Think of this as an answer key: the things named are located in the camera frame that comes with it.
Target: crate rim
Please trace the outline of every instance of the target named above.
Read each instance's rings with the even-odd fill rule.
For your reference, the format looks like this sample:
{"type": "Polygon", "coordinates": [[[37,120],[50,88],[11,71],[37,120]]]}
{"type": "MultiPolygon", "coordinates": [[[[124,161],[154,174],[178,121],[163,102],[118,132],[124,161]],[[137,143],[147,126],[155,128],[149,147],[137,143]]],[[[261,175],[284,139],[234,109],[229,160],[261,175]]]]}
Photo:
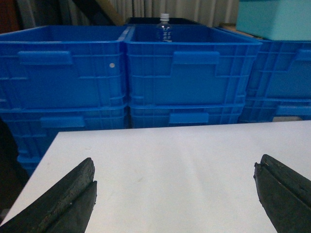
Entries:
{"type": "Polygon", "coordinates": [[[288,99],[288,98],[267,98],[267,97],[246,97],[245,101],[278,101],[278,102],[305,102],[311,103],[311,99],[288,99]]]}
{"type": "Polygon", "coordinates": [[[128,104],[112,107],[93,107],[93,108],[52,108],[52,109],[0,109],[1,113],[69,113],[69,112],[88,112],[88,111],[110,111],[126,108],[128,104]]]}
{"type": "MultiPolygon", "coordinates": [[[[248,36],[246,36],[246,35],[242,35],[242,34],[230,31],[230,30],[225,29],[225,28],[217,27],[217,29],[222,30],[224,32],[228,32],[228,33],[234,34],[234,35],[239,36],[239,37],[243,37],[243,38],[247,37],[248,38],[248,36]]],[[[270,39],[266,39],[266,38],[258,39],[258,38],[255,38],[255,37],[250,37],[249,39],[255,40],[255,41],[259,41],[262,44],[266,43],[266,42],[272,42],[272,43],[274,43],[274,42],[280,42],[280,43],[311,43],[311,40],[270,40],[270,39]]]]}
{"type": "Polygon", "coordinates": [[[130,108],[135,109],[199,109],[199,108],[234,108],[234,107],[244,107],[245,103],[237,104],[208,104],[208,105],[135,105],[129,104],[130,108]]]}
{"type": "Polygon", "coordinates": [[[146,44],[146,45],[199,45],[199,46],[202,46],[202,45],[262,45],[262,43],[258,40],[253,40],[252,38],[247,38],[247,37],[240,37],[239,35],[234,35],[232,33],[229,33],[229,32],[225,32],[223,30],[219,30],[219,29],[216,29],[216,28],[210,28],[210,27],[207,27],[207,26],[204,26],[204,25],[190,25],[190,26],[193,26],[193,27],[202,27],[202,28],[207,28],[208,30],[212,30],[212,31],[221,31],[229,36],[233,36],[233,37],[237,37],[239,39],[243,39],[243,40],[246,40],[248,42],[157,42],[157,41],[152,41],[152,42],[144,42],[144,41],[131,41],[131,38],[133,38],[133,35],[134,35],[134,32],[135,32],[135,29],[136,27],[139,27],[139,26],[134,26],[134,27],[131,27],[131,30],[129,30],[129,33],[126,35],[125,39],[124,39],[124,43],[126,44],[146,44]]]}
{"type": "MultiPolygon", "coordinates": [[[[24,31],[34,31],[34,30],[40,30],[43,28],[65,28],[65,27],[75,27],[75,28],[85,28],[85,27],[103,27],[103,28],[109,28],[111,26],[82,26],[82,25],[47,25],[47,26],[40,26],[40,27],[35,27],[35,28],[29,28],[29,29],[24,29],[20,31],[15,31],[15,32],[9,32],[9,33],[3,33],[0,34],[0,38],[2,36],[7,36],[11,34],[18,34],[20,32],[24,31]]],[[[111,43],[120,43],[123,42],[124,39],[126,38],[127,34],[129,33],[131,27],[130,26],[118,26],[118,27],[123,27],[125,28],[124,31],[120,34],[117,40],[109,40],[109,41],[99,41],[99,40],[94,40],[94,41],[12,41],[12,40],[1,40],[0,44],[111,44],[111,43]]]]}

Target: white curtain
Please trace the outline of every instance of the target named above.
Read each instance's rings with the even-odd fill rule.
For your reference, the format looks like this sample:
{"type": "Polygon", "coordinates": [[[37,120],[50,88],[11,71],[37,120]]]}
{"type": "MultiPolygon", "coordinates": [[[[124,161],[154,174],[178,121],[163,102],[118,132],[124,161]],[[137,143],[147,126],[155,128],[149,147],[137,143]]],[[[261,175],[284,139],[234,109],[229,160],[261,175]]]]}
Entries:
{"type": "Polygon", "coordinates": [[[123,17],[170,17],[186,18],[207,26],[219,23],[236,23],[239,0],[110,0],[123,17]]]}

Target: light blue foam box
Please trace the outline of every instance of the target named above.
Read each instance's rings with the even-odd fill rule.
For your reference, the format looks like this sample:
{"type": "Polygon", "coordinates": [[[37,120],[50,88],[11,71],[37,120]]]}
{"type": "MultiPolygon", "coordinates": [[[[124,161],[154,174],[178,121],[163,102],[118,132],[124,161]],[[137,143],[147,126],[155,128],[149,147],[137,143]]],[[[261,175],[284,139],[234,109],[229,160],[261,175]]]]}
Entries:
{"type": "Polygon", "coordinates": [[[270,40],[311,40],[311,0],[240,0],[237,30],[270,40]]]}

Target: bottle label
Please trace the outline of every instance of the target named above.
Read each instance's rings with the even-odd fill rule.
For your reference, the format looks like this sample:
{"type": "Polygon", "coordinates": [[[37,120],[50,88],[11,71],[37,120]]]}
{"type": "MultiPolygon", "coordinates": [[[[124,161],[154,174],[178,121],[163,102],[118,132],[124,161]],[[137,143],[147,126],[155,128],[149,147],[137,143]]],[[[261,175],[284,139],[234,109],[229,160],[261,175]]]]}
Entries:
{"type": "Polygon", "coordinates": [[[172,30],[161,30],[157,31],[158,41],[172,42],[172,30]]]}

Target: bottle cap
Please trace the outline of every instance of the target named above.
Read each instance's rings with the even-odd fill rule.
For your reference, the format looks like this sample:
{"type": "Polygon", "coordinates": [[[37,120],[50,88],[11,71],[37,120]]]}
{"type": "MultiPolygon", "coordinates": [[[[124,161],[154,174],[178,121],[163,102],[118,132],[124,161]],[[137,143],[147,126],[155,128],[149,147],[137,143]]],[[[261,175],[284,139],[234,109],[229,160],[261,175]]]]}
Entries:
{"type": "Polygon", "coordinates": [[[161,14],[161,21],[169,21],[170,20],[170,14],[161,14]]]}

